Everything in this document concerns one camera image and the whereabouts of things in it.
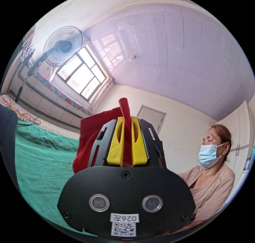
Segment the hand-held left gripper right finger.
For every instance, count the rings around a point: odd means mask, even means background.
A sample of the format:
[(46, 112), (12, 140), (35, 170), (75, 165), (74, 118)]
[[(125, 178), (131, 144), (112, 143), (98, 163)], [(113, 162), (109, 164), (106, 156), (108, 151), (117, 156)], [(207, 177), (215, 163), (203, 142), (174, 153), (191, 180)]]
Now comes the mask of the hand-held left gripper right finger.
[(143, 141), (139, 119), (131, 116), (131, 145), (133, 166), (145, 166), (148, 158)]

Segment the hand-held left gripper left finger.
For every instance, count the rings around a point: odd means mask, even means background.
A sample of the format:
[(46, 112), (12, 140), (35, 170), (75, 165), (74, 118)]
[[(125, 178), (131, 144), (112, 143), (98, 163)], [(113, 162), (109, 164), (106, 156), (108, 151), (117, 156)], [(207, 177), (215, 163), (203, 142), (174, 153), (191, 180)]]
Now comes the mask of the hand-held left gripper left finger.
[(113, 132), (112, 141), (110, 144), (107, 163), (110, 166), (122, 166), (124, 153), (124, 131), (125, 123), (124, 117), (119, 117), (116, 122), (115, 130)]

